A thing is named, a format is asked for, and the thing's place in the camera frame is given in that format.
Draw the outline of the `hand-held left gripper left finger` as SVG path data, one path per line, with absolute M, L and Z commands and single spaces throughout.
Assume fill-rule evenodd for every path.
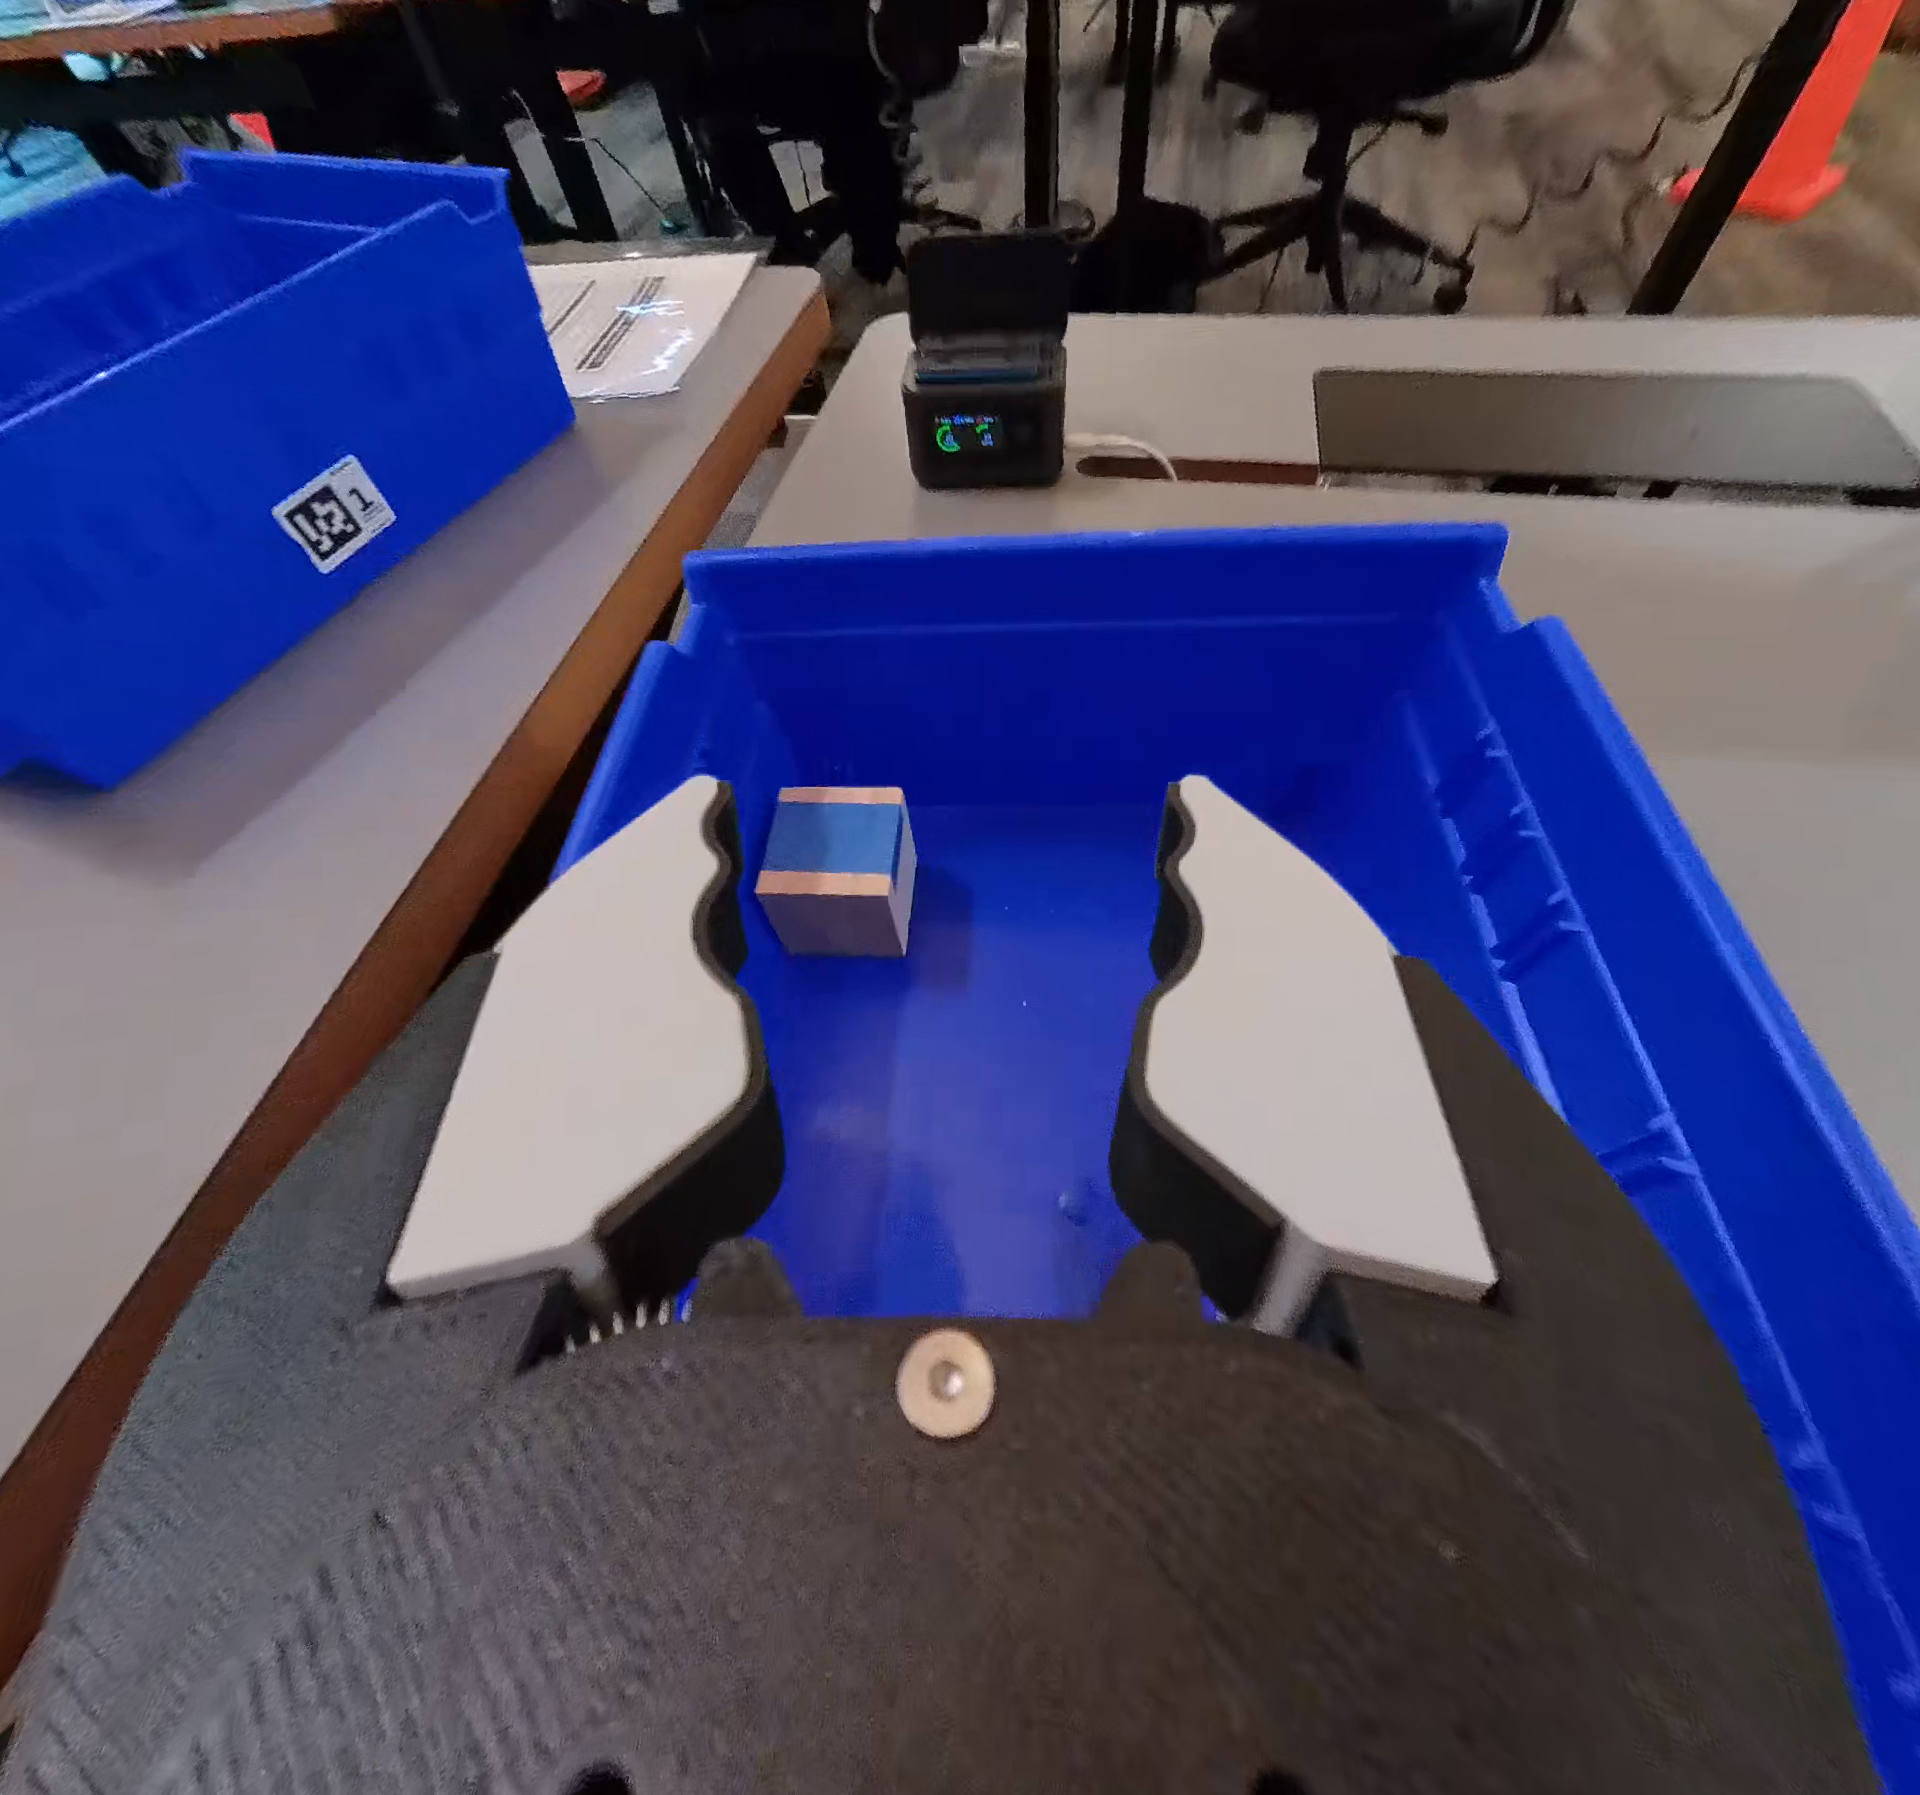
M 772 1210 L 785 1137 L 742 986 L 732 787 L 694 776 L 493 949 L 386 1286 L 562 1277 L 597 1318 L 689 1289 Z

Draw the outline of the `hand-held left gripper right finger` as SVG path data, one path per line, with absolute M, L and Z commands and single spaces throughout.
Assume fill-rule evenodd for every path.
M 1205 776 L 1168 787 L 1156 883 L 1110 1144 L 1126 1220 L 1265 1335 L 1332 1281 L 1484 1302 L 1497 1256 L 1384 931 Z

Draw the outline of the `blue striped wooden cube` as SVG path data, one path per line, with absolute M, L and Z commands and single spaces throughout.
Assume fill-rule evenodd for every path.
M 916 882 L 919 847 L 898 785 L 778 795 L 755 896 L 788 954 L 904 958 Z

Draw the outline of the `blue plastic bin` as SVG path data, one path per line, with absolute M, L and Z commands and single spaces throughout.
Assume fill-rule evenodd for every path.
M 1563 622 L 1494 525 L 970 539 L 689 564 L 569 871 L 689 776 L 746 877 L 790 785 L 898 787 L 895 962 L 799 960 L 742 886 L 822 1318 L 1092 1312 L 1168 787 L 1211 780 L 1488 1026 L 1728 1346 L 1809 1532 L 1869 1751 L 1915 1792 L 1915 1228 Z

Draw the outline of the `black battery charger case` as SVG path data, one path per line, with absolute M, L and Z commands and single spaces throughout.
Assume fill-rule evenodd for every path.
M 1072 250 L 1051 232 L 942 236 L 907 257 L 908 461 L 931 490 L 1051 486 L 1067 453 Z

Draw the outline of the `printed paper sheet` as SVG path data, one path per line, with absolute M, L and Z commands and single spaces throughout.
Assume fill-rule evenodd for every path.
M 568 397 L 586 405 L 680 390 L 759 266 L 756 251 L 531 265 Z

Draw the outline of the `blue bin with tag label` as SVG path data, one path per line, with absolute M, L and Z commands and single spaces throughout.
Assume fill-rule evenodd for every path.
M 576 418 L 493 169 L 187 152 L 2 289 L 2 776 L 126 782 Z

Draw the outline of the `black office chair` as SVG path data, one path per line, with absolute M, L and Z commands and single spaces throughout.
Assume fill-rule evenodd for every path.
M 1216 221 L 1214 282 L 1290 245 L 1307 248 L 1338 315 L 1350 310 L 1344 250 L 1402 253 L 1441 270 L 1437 315 L 1458 315 L 1476 276 L 1471 251 L 1453 251 L 1353 196 L 1355 137 L 1382 140 L 1394 128 L 1430 135 L 1448 119 L 1430 109 L 1460 85 L 1500 81 L 1533 65 L 1576 0 L 1353 0 L 1327 8 L 1279 0 L 1235 7 L 1214 33 L 1203 97 L 1222 85 L 1254 97 L 1254 134 L 1267 115 L 1311 126 L 1310 192 Z

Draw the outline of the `orange traffic cone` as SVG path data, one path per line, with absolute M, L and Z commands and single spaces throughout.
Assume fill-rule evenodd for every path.
M 1915 0 L 1854 0 L 1782 128 L 1736 202 L 1736 216 L 1769 224 L 1800 223 L 1847 179 L 1842 135 L 1875 63 L 1903 32 L 1915 32 Z

